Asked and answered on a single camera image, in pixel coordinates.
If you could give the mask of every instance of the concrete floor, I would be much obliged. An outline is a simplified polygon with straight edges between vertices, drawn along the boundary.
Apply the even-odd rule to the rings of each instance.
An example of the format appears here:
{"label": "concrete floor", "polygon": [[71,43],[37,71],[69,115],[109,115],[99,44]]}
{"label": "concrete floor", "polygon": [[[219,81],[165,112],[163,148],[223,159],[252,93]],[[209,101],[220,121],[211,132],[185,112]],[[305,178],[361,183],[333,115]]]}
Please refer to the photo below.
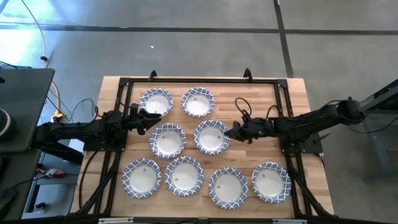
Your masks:
{"label": "concrete floor", "polygon": [[[44,24],[278,28],[272,0],[26,3]],[[393,0],[280,0],[280,7],[286,29],[398,29]],[[20,1],[10,0],[1,22],[32,19]],[[159,75],[240,77],[249,67],[255,77],[286,77],[279,34],[45,31],[45,38],[49,67],[69,109],[84,98],[96,101],[105,75],[148,75],[155,69]],[[287,35],[287,45],[294,77],[305,79],[313,109],[348,96],[363,100],[398,77],[398,35]],[[0,49],[2,61],[41,66],[37,30],[0,30]],[[90,108],[89,102],[79,106],[75,121],[90,120]],[[43,118],[52,113],[47,103]],[[323,148],[336,214],[397,223],[398,181],[363,182],[375,172],[367,138],[345,126],[324,132],[332,133]]]}

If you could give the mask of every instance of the black metal frame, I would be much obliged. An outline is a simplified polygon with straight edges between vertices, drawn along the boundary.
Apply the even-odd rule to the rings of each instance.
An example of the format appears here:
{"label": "black metal frame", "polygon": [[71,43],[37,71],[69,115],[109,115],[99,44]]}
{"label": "black metal frame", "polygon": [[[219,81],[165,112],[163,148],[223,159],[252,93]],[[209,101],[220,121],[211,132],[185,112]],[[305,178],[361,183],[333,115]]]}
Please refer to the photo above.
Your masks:
{"label": "black metal frame", "polygon": [[[119,86],[118,86],[118,93],[116,95],[116,102],[115,102],[115,106],[114,109],[118,110],[120,107],[120,100],[121,100],[121,96],[122,96],[122,92],[123,89],[125,87],[127,87],[127,95],[126,95],[126,100],[124,102],[124,105],[130,105],[130,99],[131,99],[131,93],[132,93],[132,86],[134,83],[242,83],[242,84],[252,84],[252,83],[260,83],[260,84],[268,84],[268,85],[272,85],[274,87],[274,92],[275,92],[275,98],[276,98],[276,103],[277,103],[277,110],[278,110],[278,115],[279,117],[283,117],[284,116],[284,112],[282,109],[282,98],[280,95],[280,90],[283,91],[284,94],[284,98],[286,101],[286,107],[287,107],[287,113],[289,117],[293,117],[293,109],[292,109],[292,104],[290,101],[290,94],[289,94],[289,86],[287,83],[286,79],[253,79],[252,77],[252,73],[250,72],[250,69],[246,69],[244,71],[244,78],[247,79],[243,79],[243,78],[167,78],[167,77],[162,77],[162,78],[154,78],[157,77],[156,71],[152,71],[149,78],[120,78],[119,80]],[[124,108],[123,114],[127,114],[128,113],[128,108]],[[109,164],[109,159],[111,157],[111,153],[112,152],[105,152],[105,157],[104,157],[104,161],[103,161],[103,166],[102,166],[102,170],[101,170],[101,178],[99,180],[99,182],[103,181],[104,177],[106,176],[107,172],[108,172],[108,164]],[[119,167],[119,162],[120,162],[120,155],[121,152],[115,152],[116,154],[118,154],[117,156],[115,155],[115,160],[114,162],[117,163],[117,167]],[[285,158],[286,158],[286,164],[287,164],[287,170],[291,170],[292,168],[294,169],[294,167],[292,166],[292,163],[289,162],[292,160],[292,158],[295,157],[296,158],[296,162],[297,162],[297,170],[298,170],[298,174],[300,176],[300,178],[302,179],[302,182],[306,184],[306,180],[305,180],[305,174],[304,174],[304,168],[303,168],[303,162],[302,162],[302,157],[300,153],[296,153],[296,154],[289,154],[289,153],[285,153]],[[298,196],[297,196],[297,188],[295,186],[295,180],[292,178],[292,199],[293,199],[293,209],[294,209],[294,214],[295,217],[303,215],[303,213],[301,212],[301,209],[299,207],[299,201],[298,201]],[[106,208],[104,209],[105,214],[110,215],[111,212],[111,208],[112,208],[112,204],[113,204],[113,196],[114,196],[114,189],[116,186],[116,179],[117,179],[117,175],[113,175],[112,179],[111,179],[111,185],[109,188],[109,193],[108,193],[108,200],[106,202]],[[101,201],[102,201],[102,196],[103,196],[103,192],[101,192],[99,198],[97,199],[97,201],[95,202],[95,207],[94,207],[94,213],[99,214],[100,213],[100,206],[101,206]],[[310,205],[310,201],[307,198],[306,195],[303,195],[304,198],[304,204],[305,204],[305,214],[306,215],[312,215],[312,208]],[[243,218],[242,220],[245,220],[245,222],[247,222],[248,220],[252,220],[252,219],[246,219]],[[242,220],[229,220],[229,222],[241,222]]]}

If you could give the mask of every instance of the butcher block tabletop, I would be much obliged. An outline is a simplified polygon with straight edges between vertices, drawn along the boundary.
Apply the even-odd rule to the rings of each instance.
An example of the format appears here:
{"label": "butcher block tabletop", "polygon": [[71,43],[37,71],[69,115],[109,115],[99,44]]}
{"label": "butcher block tabletop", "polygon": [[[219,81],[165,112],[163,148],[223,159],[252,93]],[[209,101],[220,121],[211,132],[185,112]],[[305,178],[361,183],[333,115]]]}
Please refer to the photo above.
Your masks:
{"label": "butcher block tabletop", "polygon": [[[118,83],[121,77],[104,77],[98,98],[99,113],[113,110],[118,91]],[[301,78],[288,78],[289,93],[294,116],[310,111],[308,96],[305,90],[304,80]],[[181,97],[193,87],[203,87],[210,90],[215,96],[214,110],[204,118],[189,117],[181,107]],[[236,108],[234,101],[237,97],[246,99],[252,108],[252,118],[264,118],[270,106],[276,105],[274,87],[267,84],[255,83],[134,83],[132,87],[131,103],[138,103],[142,94],[151,88],[164,88],[172,96],[174,105],[169,114],[162,121],[152,127],[144,136],[137,134],[135,130],[129,132],[125,151],[122,153],[118,179],[113,198],[112,217],[200,217],[200,218],[293,218],[294,211],[292,197],[286,201],[272,205],[260,200],[254,193],[251,184],[253,170],[264,162],[276,162],[286,169],[284,155],[280,152],[278,139],[262,138],[253,140],[251,145],[230,139],[229,146],[220,155],[202,154],[193,142],[193,131],[202,121],[217,119],[224,123],[228,129],[232,128],[233,121],[241,123],[242,114]],[[121,101],[124,102],[127,90],[123,91]],[[247,108],[245,102],[239,101],[238,105]],[[269,117],[276,117],[276,110],[271,110]],[[180,156],[190,156],[201,164],[205,181],[201,189],[189,197],[174,195],[165,184],[164,172],[172,159],[161,159],[156,157],[149,147],[149,137],[153,130],[165,123],[179,125],[187,135],[187,145]],[[93,152],[85,155],[81,173],[86,166],[87,160]],[[101,168],[103,165],[104,152],[99,152],[87,168],[83,186],[77,185],[71,212],[78,210],[78,189],[82,190],[82,202],[85,203],[98,186]],[[121,177],[126,166],[135,159],[149,158],[154,160],[162,171],[162,180],[158,190],[148,198],[134,199],[129,197],[122,188]],[[321,160],[312,154],[302,155],[305,176],[308,188],[317,200],[330,213],[333,213],[325,170]],[[109,166],[113,161],[113,155],[109,160]],[[219,168],[234,167],[239,169],[248,180],[248,199],[235,210],[225,210],[217,207],[208,193],[208,183],[211,175]],[[101,212],[105,208],[108,196],[108,186],[104,190],[101,204]],[[301,191],[298,189],[298,200],[300,208],[304,210]]]}

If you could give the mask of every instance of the white plate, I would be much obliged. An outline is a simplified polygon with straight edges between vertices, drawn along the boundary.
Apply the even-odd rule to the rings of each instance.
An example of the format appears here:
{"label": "white plate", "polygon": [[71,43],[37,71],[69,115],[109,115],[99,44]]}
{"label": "white plate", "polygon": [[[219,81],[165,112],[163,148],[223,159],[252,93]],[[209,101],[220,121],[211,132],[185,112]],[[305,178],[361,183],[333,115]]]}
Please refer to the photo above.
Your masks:
{"label": "white plate", "polygon": [[143,94],[139,100],[139,107],[144,108],[148,113],[165,116],[173,108],[173,98],[169,91],[153,88]]}
{"label": "white plate", "polygon": [[185,148],[187,137],[184,130],[176,124],[163,124],[150,135],[149,147],[152,152],[163,159],[179,155]]}
{"label": "white plate", "polygon": [[165,179],[167,188],[173,194],[181,197],[191,196],[203,183],[203,169],[192,157],[178,157],[167,166]]}
{"label": "white plate", "polygon": [[161,178],[156,162],[146,158],[136,159],[125,168],[122,187],[132,198],[146,198],[159,188]]}
{"label": "white plate", "polygon": [[195,87],[184,93],[181,99],[182,109],[194,118],[210,114],[215,107],[213,94],[205,88]]}
{"label": "white plate", "polygon": [[204,154],[221,154],[229,144],[228,137],[224,135],[226,130],[226,126],[220,121],[204,121],[193,132],[193,141]]}
{"label": "white plate", "polygon": [[209,181],[210,197],[223,209],[240,207],[248,198],[248,191],[245,176],[232,167],[218,169]]}
{"label": "white plate", "polygon": [[254,193],[267,203],[281,203],[289,195],[292,188],[286,170],[275,162],[258,165],[251,177]]}

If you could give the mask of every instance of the black desk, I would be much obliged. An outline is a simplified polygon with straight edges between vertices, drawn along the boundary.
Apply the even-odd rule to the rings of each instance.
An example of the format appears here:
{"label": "black desk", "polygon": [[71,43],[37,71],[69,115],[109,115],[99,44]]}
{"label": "black desk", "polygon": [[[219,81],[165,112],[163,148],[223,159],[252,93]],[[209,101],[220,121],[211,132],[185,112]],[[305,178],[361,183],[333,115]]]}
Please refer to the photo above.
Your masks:
{"label": "black desk", "polygon": [[[0,142],[0,157],[9,158],[0,190],[34,177],[41,151],[29,146],[54,73],[54,69],[0,70],[0,77],[5,80],[0,83],[0,108],[17,123],[16,137]],[[5,220],[21,218],[31,185],[26,182],[16,187],[17,195]]]}

